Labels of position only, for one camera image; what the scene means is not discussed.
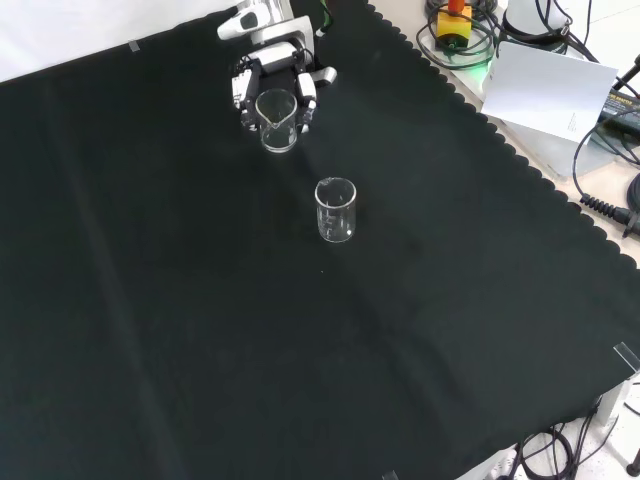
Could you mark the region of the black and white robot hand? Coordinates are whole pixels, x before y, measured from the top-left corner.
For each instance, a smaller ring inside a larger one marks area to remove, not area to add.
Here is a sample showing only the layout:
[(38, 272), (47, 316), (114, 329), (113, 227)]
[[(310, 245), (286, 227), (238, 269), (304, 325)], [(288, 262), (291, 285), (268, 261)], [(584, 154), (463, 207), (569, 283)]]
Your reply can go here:
[(317, 91), (331, 85), (337, 75), (335, 68), (319, 63), (317, 57), (297, 41), (279, 41), (244, 55), (232, 67), (233, 104), (241, 124), (255, 131), (258, 96), (271, 88), (289, 90), (298, 105), (296, 127), (306, 133), (317, 108)]

